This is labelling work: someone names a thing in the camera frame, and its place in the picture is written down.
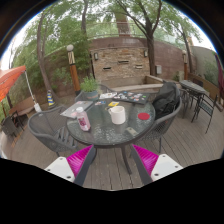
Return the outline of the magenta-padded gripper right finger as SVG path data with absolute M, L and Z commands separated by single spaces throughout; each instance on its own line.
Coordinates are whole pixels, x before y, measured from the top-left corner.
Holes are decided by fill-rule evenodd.
M 137 145 L 131 146 L 131 155 L 143 185 L 150 184 L 182 169 L 182 166 L 167 154 L 157 155 Z

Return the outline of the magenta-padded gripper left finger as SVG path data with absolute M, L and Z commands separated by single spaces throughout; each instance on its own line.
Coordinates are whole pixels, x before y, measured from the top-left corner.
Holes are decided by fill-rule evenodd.
M 90 145 L 69 157 L 58 157 L 45 171 L 82 186 L 95 155 L 96 149 Z

